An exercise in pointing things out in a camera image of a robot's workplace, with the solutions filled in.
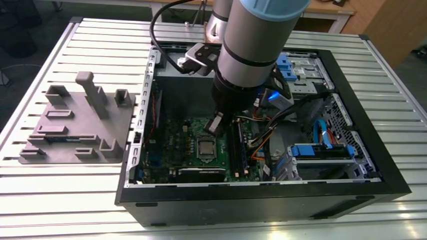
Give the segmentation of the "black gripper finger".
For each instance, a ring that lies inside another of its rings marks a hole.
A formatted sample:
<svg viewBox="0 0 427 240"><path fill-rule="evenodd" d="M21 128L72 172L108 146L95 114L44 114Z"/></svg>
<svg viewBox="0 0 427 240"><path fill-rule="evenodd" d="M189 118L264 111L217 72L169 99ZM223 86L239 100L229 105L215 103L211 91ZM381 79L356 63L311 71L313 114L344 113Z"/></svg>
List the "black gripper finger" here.
<svg viewBox="0 0 427 240"><path fill-rule="evenodd" d="M223 113L216 112L215 117L208 120L207 124L204 125L203 130L212 135L213 137L220 137L223 134Z"/></svg>

